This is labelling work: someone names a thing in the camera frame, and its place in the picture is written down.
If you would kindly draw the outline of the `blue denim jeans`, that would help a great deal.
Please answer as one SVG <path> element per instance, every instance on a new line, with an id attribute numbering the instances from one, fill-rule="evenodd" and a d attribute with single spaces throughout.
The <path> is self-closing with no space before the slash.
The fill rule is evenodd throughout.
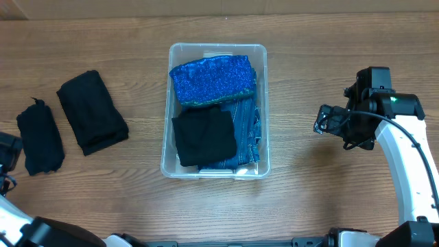
<path id="1" fill-rule="evenodd" d="M 237 153 L 223 161 L 198 166 L 198 169 L 237 169 L 241 165 L 259 162 L 258 144 L 261 140 L 261 120 L 255 97 L 238 99 L 219 105 L 229 111 L 233 120 Z"/>

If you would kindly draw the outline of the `clear plastic storage bin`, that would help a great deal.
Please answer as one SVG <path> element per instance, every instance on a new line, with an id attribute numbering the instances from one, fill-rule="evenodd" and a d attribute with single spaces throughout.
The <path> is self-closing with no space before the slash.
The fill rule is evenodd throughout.
<path id="1" fill-rule="evenodd" d="M 258 144 L 260 161 L 258 163 L 241 165 L 235 170 L 198 169 L 196 166 L 181 166 L 171 119 L 181 113 L 182 106 L 178 102 L 174 92 L 173 81 L 171 78 L 168 78 L 161 154 L 161 172 L 164 176 L 183 180 L 196 180 L 200 178 L 255 180 L 263 179 L 270 174 L 270 112 L 266 48 L 261 44 L 175 43 L 169 49 L 168 69 L 172 70 L 180 64 L 201 58 L 236 55 L 247 56 L 257 75 L 256 105 L 261 120 L 261 142 Z"/>

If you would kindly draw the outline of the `square black cloth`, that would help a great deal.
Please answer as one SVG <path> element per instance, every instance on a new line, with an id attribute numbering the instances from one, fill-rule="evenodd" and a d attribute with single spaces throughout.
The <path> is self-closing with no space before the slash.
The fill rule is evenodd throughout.
<path id="1" fill-rule="evenodd" d="M 231 113 L 219 106 L 190 108 L 174 117 L 172 126 L 183 167 L 210 165 L 237 153 Z"/>

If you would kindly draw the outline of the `sparkly blue cloth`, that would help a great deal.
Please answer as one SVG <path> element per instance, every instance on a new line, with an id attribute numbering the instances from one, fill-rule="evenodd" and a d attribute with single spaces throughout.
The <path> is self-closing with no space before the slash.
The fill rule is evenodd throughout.
<path id="1" fill-rule="evenodd" d="M 247 98 L 256 90 L 256 73 L 247 56 L 214 56 L 174 67 L 169 76 L 182 106 L 204 107 Z"/>

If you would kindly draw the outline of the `long black cloth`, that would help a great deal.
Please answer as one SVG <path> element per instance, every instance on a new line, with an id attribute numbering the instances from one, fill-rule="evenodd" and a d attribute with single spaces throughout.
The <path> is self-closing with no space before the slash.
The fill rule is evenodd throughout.
<path id="1" fill-rule="evenodd" d="M 87 71 L 65 82 L 57 96 L 83 155 L 128 139 L 128 125 L 98 71 Z"/>

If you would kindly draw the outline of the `small black cloth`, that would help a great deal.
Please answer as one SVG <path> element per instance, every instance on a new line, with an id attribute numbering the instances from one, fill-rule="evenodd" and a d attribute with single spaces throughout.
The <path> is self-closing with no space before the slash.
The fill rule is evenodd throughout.
<path id="1" fill-rule="evenodd" d="M 30 176 L 56 172 L 65 158 L 62 140 L 50 107 L 33 97 L 34 104 L 16 117 L 23 150 L 25 168 Z"/>

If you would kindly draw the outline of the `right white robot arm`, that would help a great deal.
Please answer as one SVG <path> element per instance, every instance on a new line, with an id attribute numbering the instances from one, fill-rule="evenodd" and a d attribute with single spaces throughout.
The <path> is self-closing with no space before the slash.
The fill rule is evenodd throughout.
<path id="1" fill-rule="evenodd" d="M 332 228 L 321 246 L 437 246 L 438 170 L 419 98 L 397 93 L 387 67 L 358 71 L 344 96 L 345 107 L 321 105 L 313 130 L 342 138 L 345 150 L 381 146 L 398 200 L 399 225 L 384 237 Z"/>

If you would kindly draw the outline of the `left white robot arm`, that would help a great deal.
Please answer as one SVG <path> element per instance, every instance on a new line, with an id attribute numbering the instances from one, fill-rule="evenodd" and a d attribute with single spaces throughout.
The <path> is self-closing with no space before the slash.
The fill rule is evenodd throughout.
<path id="1" fill-rule="evenodd" d="M 18 161 L 23 148 L 21 138 L 1 133 L 1 245 L 42 247 L 133 247 L 138 244 L 126 235 L 100 238 L 79 226 L 31 217 L 14 206 L 5 196 L 16 187 L 8 173 Z"/>

